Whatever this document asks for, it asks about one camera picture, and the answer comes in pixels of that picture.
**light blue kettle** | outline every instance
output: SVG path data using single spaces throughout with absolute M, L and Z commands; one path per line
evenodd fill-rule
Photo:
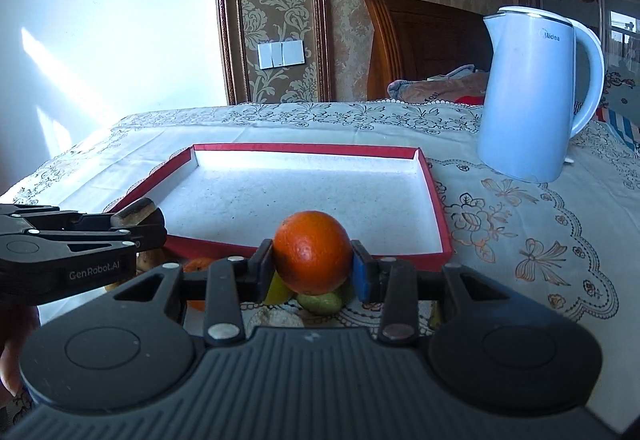
M 569 139 L 595 113 L 604 85 L 600 41 L 557 14 L 505 6 L 484 18 L 494 46 L 478 135 L 479 158 L 526 182 L 560 176 Z M 589 59 L 586 99 L 574 115 L 575 45 Z

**floral tablecloth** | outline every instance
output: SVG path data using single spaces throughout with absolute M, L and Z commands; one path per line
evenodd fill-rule
M 476 155 L 481 106 L 434 102 L 243 104 L 133 115 L 14 185 L 0 202 L 101 212 L 193 143 L 298 142 L 421 147 L 432 165 L 454 261 L 579 321 L 602 346 L 591 409 L 616 429 L 640 410 L 640 156 L 591 121 L 551 184 L 514 181 Z M 43 321 L 102 289 L 40 308 Z M 292 303 L 290 311 L 298 311 Z M 255 311 L 245 306 L 246 315 Z M 430 330 L 429 303 L 420 327 Z M 375 329 L 378 305 L 348 305 L 309 325 Z

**kettle handle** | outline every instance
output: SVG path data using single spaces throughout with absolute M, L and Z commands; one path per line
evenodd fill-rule
M 584 99 L 582 107 L 574 116 L 574 123 L 571 127 L 571 137 L 574 137 L 591 120 L 593 114 L 600 104 L 602 88 L 604 86 L 604 56 L 600 47 L 600 40 L 595 34 L 582 23 L 567 19 L 575 29 L 575 41 L 581 42 L 587 50 L 589 58 L 589 89 Z

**kettle lid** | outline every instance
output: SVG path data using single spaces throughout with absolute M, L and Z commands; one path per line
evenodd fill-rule
M 545 19 L 549 19 L 552 21 L 558 21 L 569 26 L 572 26 L 571 21 L 566 17 L 562 17 L 561 15 L 555 14 L 553 12 L 548 12 L 546 10 L 539 10 L 537 8 L 529 8 L 527 6 L 503 6 L 498 8 L 498 12 L 514 12 L 518 14 L 528 14 L 532 17 L 542 17 Z

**light switch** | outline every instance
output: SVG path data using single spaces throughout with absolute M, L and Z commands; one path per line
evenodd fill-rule
M 305 63 L 305 49 L 302 41 L 285 41 L 282 43 L 282 65 L 294 66 Z
M 265 42 L 258 44 L 258 65 L 261 70 L 273 68 L 273 60 L 271 59 L 271 43 Z
M 279 68 L 282 66 L 282 43 L 271 43 L 271 60 L 273 61 L 273 67 Z

